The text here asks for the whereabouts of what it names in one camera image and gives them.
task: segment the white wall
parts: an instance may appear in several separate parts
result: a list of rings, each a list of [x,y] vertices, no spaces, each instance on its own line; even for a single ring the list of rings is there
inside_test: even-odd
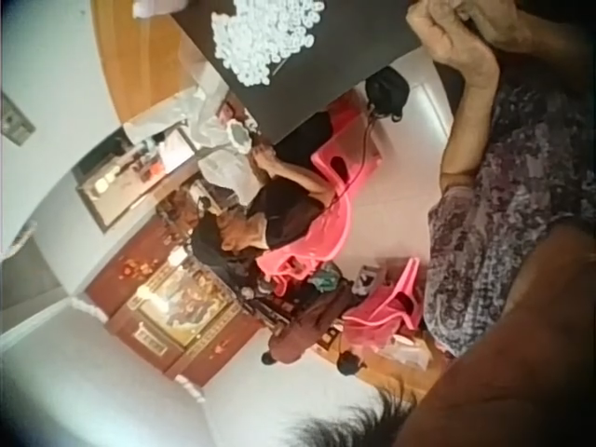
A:
[[[214,447],[201,405],[79,311],[10,348],[3,373],[3,416],[26,445]]]
[[[336,418],[371,402],[374,389],[309,352],[293,365],[264,366],[268,330],[258,332],[203,389],[213,438],[222,447],[291,445],[307,417]]]
[[[2,251],[35,207],[119,122],[103,78],[89,0],[19,0],[2,19],[2,90],[35,134],[2,137]]]
[[[76,180],[66,174],[43,200],[33,219],[34,239],[62,287],[78,294],[155,212],[147,198],[103,233],[75,190]]]

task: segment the hair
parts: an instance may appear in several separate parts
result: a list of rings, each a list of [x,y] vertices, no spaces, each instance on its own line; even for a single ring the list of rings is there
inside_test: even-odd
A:
[[[337,359],[337,371],[343,375],[355,375],[365,367],[361,358],[351,351],[344,351]]]
[[[416,402],[404,402],[398,393],[378,389],[378,402],[368,408],[353,407],[342,421],[307,420],[298,427],[295,447],[392,447]]]
[[[270,351],[265,352],[261,356],[261,362],[263,365],[275,365],[278,361],[273,358]]]

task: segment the woman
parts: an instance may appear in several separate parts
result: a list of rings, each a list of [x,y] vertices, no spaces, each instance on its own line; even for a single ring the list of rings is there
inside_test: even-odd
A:
[[[335,197],[310,160],[331,136],[329,114],[318,113],[275,146],[257,143],[250,157],[263,187],[245,210],[200,219],[191,237],[197,259],[228,285],[244,285],[259,254],[303,237]]]
[[[512,306],[550,259],[540,247],[595,222],[589,107],[547,71],[501,75],[493,52],[454,14],[507,51],[533,55],[585,88],[590,44],[519,11],[513,0],[423,0],[408,22],[438,62],[466,81],[429,213],[425,322],[460,356]]]

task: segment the wooden floor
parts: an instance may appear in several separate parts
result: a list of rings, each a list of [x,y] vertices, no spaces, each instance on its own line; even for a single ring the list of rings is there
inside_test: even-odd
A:
[[[447,360],[435,347],[428,335],[425,335],[425,340],[433,354],[433,359],[430,361],[426,371],[406,366],[395,360],[386,359],[374,354],[372,351],[368,351],[364,354],[364,361],[368,367],[359,372],[358,378],[372,386],[393,389],[398,389],[400,382],[402,382],[406,391],[405,398],[409,400],[408,394],[413,393],[420,400],[439,379],[447,366]],[[333,342],[332,347],[328,351],[325,351],[320,346],[316,346],[314,349],[321,357],[335,364],[339,356],[338,347],[339,337]]]

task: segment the white tile floor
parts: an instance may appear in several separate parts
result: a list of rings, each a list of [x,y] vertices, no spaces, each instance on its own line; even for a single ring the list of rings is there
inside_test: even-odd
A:
[[[348,278],[363,264],[408,256],[428,259],[427,213],[440,196],[440,157],[453,118],[423,49],[392,66],[408,80],[410,97],[401,122],[377,123],[372,132],[383,162],[355,200],[350,236],[336,259]],[[345,143],[361,150],[361,132]]]

